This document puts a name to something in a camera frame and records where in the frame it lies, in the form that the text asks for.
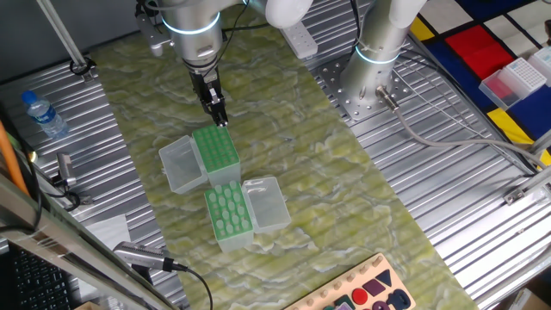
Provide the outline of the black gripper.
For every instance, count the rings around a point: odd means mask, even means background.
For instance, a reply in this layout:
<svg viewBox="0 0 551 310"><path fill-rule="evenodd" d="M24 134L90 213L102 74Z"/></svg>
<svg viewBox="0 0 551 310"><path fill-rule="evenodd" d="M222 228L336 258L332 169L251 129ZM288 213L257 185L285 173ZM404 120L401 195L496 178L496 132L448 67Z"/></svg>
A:
<svg viewBox="0 0 551 310"><path fill-rule="evenodd" d="M198 96L204 111L210 115L217 127L226 127L228 124L226 104L220 98L220 81L218 69L209 72L189 73L194 92Z"/></svg>

